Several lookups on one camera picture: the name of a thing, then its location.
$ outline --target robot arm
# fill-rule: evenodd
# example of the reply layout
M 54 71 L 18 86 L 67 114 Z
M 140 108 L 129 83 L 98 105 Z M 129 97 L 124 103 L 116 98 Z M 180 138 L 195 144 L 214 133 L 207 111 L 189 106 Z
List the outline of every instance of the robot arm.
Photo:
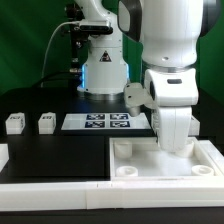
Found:
M 152 126 L 162 149 L 185 147 L 191 105 L 198 101 L 191 68 L 197 59 L 196 42 L 219 14 L 219 0 L 119 1 L 119 28 L 143 44 L 142 61 L 147 68 L 144 87 L 134 83 L 125 87 L 125 102 L 133 115 L 142 104 L 153 110 Z

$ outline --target black cable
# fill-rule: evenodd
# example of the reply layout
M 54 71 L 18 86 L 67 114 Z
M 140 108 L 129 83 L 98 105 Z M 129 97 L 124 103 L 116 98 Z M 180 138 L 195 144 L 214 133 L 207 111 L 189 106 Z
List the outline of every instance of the black cable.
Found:
M 40 79 L 38 82 L 34 83 L 31 88 L 38 88 L 43 82 L 48 81 L 50 78 L 57 76 L 57 75 L 61 75 L 61 74 L 70 74 L 70 75 L 74 75 L 73 73 L 69 72 L 69 71 L 59 71 L 59 72 L 54 72 L 51 74 L 48 74 L 46 76 L 44 76 L 44 78 Z

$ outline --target black table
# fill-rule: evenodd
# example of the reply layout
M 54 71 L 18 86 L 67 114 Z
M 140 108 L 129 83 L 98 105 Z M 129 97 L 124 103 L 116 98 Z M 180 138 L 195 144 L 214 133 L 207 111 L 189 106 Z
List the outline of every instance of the black table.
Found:
M 150 121 L 150 110 L 142 108 Z M 26 128 L 22 136 L 7 136 L 5 120 L 9 114 L 23 112 L 26 116 Z M 54 135 L 40 136 L 37 129 L 37 121 L 42 113 L 54 112 L 57 117 L 57 126 Z M 61 131 L 64 117 L 68 113 L 124 113 L 127 112 L 123 100 L 117 102 L 97 102 L 80 99 L 66 88 L 22 88 L 11 90 L 0 97 L 0 143 L 8 143 L 11 162 L 3 169 L 0 175 L 0 183 L 29 183 L 29 182 L 55 182 L 55 181 L 86 181 L 86 180 L 109 180 L 109 137 L 142 137 L 153 136 L 151 130 L 113 130 L 113 131 Z M 200 90 L 199 104 L 193 107 L 193 115 L 200 120 L 199 139 L 208 139 L 221 151 L 224 152 L 224 108 L 212 97 Z M 94 161 L 93 155 L 89 154 L 86 163 L 80 169 L 79 174 L 69 173 L 71 167 L 69 157 L 64 157 L 68 163 L 66 169 L 58 169 L 58 177 L 48 170 L 47 157 L 53 157 L 51 164 L 58 167 L 58 156 L 63 157 L 60 150 L 66 145 L 71 153 L 72 146 L 86 149 L 83 153 L 77 151 L 82 159 L 87 154 L 91 145 L 98 144 L 98 156 Z M 32 163 L 38 160 L 36 157 L 43 156 L 42 169 L 38 172 L 30 169 Z M 22 155 L 27 155 L 33 162 L 24 161 Z M 38 211 L 38 212 L 1 212 L 1 223 L 223 223 L 224 208 L 158 208 L 158 209 L 106 209 L 106 210 L 80 210 L 80 211 Z

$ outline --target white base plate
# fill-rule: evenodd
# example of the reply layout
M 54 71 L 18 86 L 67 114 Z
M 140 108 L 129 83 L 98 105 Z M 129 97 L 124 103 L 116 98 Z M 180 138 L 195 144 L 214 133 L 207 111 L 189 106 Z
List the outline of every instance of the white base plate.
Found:
M 138 145 L 137 150 L 150 151 L 150 148 L 146 149 L 144 146 L 147 144 L 153 146 L 151 151 L 158 150 L 154 139 L 130 139 L 137 140 L 133 142 Z M 168 174 L 170 166 L 166 164 L 173 162 L 174 155 L 164 156 L 166 153 L 162 152 L 161 158 L 157 156 L 153 173 L 148 171 L 156 161 L 150 161 L 147 157 L 145 166 L 141 165 L 147 167 L 147 172 L 140 172 L 138 177 L 128 178 L 115 175 L 116 166 L 119 166 L 121 161 L 116 162 L 113 156 L 114 141 L 116 139 L 110 139 L 111 181 L 1 184 L 0 211 L 224 206 L 224 158 L 209 141 L 194 139 L 196 154 L 193 158 L 197 163 L 212 167 L 215 176 L 191 176 L 185 172 L 185 169 L 182 173 L 181 166 L 191 167 L 194 163 L 182 164 L 179 161 L 175 161 L 176 170 L 182 171 L 172 173 L 172 168 L 171 173 Z M 141 162 L 137 161 L 135 164 L 139 169 L 138 164 Z M 160 166 L 163 166 L 162 171 L 156 171 L 156 167 L 160 168 Z

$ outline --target black surface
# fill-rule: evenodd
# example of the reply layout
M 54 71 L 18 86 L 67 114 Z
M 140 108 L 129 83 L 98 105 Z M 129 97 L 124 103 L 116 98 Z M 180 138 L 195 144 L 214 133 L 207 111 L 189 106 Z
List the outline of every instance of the black surface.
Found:
M 223 224 L 224 208 L 105 209 L 0 213 L 4 224 Z
M 67 113 L 124 113 L 126 109 L 121 100 L 117 103 L 94 102 L 78 99 L 66 89 L 16 89 L 9 91 L 0 97 L 0 142 L 9 143 L 12 160 L 15 163 L 8 163 L 0 175 L 1 183 L 29 183 L 29 182 L 55 182 L 55 181 L 76 181 L 80 174 L 77 175 L 75 169 L 79 167 L 83 157 L 87 154 L 87 160 L 81 164 L 84 169 L 82 178 L 107 179 L 109 176 L 109 155 L 108 155 L 108 139 L 110 136 L 150 136 L 150 131 L 114 131 L 112 133 L 88 131 L 88 132 L 61 132 L 60 127 Z M 11 113 L 25 112 L 27 126 L 23 135 L 6 136 L 4 122 Z M 37 132 L 37 121 L 44 112 L 55 112 L 57 115 L 57 127 L 55 134 L 52 136 L 39 136 Z M 212 143 L 223 152 L 224 149 L 224 108 L 213 98 L 203 91 L 200 91 L 200 102 L 193 107 L 194 116 L 200 120 L 200 139 L 209 139 Z M 42 155 L 49 156 L 52 161 L 51 166 L 56 168 L 58 174 L 65 175 L 59 177 L 55 175 L 48 177 L 43 175 L 44 170 L 48 169 L 48 160 L 41 157 L 41 153 L 37 153 L 40 149 Z M 61 150 L 68 150 L 67 155 L 63 155 Z M 97 151 L 97 159 L 101 160 L 99 164 L 95 164 L 95 154 Z M 77 164 L 71 161 L 68 155 L 75 157 L 81 156 L 81 160 L 76 160 Z M 30 167 L 36 169 L 36 176 L 29 176 L 26 168 L 29 166 L 29 158 L 35 163 L 30 163 Z M 68 161 L 67 167 L 59 169 L 60 159 Z M 223 223 L 224 208 L 149 208 L 149 209 L 106 209 L 106 210 L 75 210 L 75 211 L 39 211 L 39 212 L 0 212 L 0 223 L 43 223 L 43 224 L 61 224 L 61 223 Z
M 151 130 L 61 130 L 68 113 L 123 113 L 116 102 L 81 99 L 66 88 L 15 89 L 0 98 L 0 143 L 9 147 L 9 162 L 0 183 L 42 183 L 108 180 L 109 136 L 149 136 Z M 22 135 L 6 135 L 5 121 L 11 113 L 25 113 Z M 53 135 L 39 135 L 42 113 L 56 113 Z

